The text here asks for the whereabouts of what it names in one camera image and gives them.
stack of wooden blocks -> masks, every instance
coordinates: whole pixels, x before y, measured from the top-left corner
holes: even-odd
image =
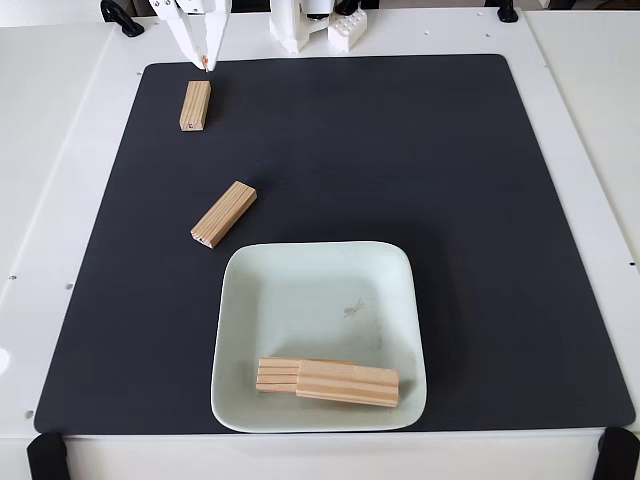
[[[395,407],[398,384],[396,370],[360,367],[340,360],[263,357],[256,388],[261,392]]]

white square plate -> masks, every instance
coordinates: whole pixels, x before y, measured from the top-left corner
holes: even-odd
[[[260,357],[351,360],[400,373],[396,408],[260,393]],[[427,382],[411,266],[380,242],[238,250],[224,275],[211,407],[241,432],[388,430],[414,423]]]

black mat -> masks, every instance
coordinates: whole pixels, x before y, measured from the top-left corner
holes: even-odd
[[[183,133],[187,81],[204,78],[206,130]],[[209,250],[189,230],[234,180],[258,201]],[[147,68],[36,428],[228,432],[210,381],[229,257],[328,240],[409,256],[428,398],[407,430],[634,420],[507,63],[474,55]]]

wooden block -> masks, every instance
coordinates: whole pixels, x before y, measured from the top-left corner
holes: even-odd
[[[396,370],[301,360],[296,395],[395,407],[399,383]]]
[[[261,392],[296,392],[300,358],[262,357],[258,365],[256,388]],[[319,360],[327,363],[353,362],[343,360]]]
[[[269,393],[296,393],[295,383],[258,383],[256,388],[260,392]]]
[[[328,377],[378,385],[398,386],[400,383],[400,377],[396,370],[336,364],[322,360],[301,360],[298,375]]]
[[[209,248],[215,247],[256,198],[258,195],[253,188],[234,182],[193,227],[191,236]]]
[[[208,81],[189,82],[180,114],[180,129],[183,132],[204,129],[210,96],[211,84]]]

white platform edge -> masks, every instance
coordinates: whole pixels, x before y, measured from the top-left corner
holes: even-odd
[[[613,212],[519,13],[521,21],[507,25],[494,9],[370,12],[367,34],[349,54],[332,51],[319,32],[295,58],[497,53],[507,59],[638,405],[640,276],[629,265],[631,255]],[[267,19],[265,14],[232,15],[220,60],[292,57],[269,36]],[[153,19],[143,23],[147,32],[141,37],[112,35],[18,261],[19,278],[0,305],[0,347],[11,355],[0,377],[0,437],[35,434],[24,413],[35,409],[40,396],[71,296],[65,285],[74,283],[80,268],[140,81],[136,73],[151,63],[184,61],[166,25],[154,25]]]

